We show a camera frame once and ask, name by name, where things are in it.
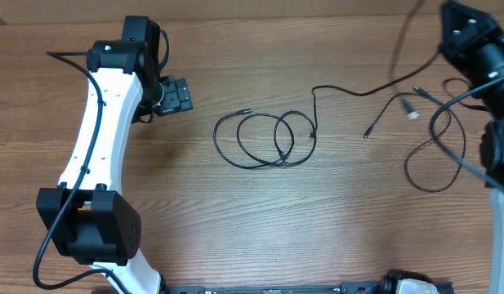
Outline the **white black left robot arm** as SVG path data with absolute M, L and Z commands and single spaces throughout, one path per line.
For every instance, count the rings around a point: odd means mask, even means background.
M 38 191 L 36 208 L 47 235 L 33 263 L 37 287 L 56 290 L 101 274 L 116 293 L 169 291 L 140 249 L 140 215 L 124 199 L 121 184 L 132 124 L 193 108 L 185 80 L 161 77 L 167 57 L 158 50 L 158 41 L 137 37 L 97 41 L 85 54 L 85 67 L 72 61 L 70 52 L 49 52 L 87 76 L 88 92 L 74 150 L 58 185 Z M 49 244 L 90 269 L 44 283 L 40 268 Z

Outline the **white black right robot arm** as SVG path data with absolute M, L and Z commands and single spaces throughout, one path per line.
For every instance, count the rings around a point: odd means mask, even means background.
M 440 104 L 430 119 L 429 132 L 442 151 L 490 189 L 493 253 L 488 290 L 504 293 L 504 30 L 489 13 L 458 1 L 443 3 L 440 17 L 439 52 L 469 80 L 471 87 Z M 491 116 L 479 145 L 481 168 L 455 154 L 435 131 L 437 118 L 468 97 L 481 100 Z

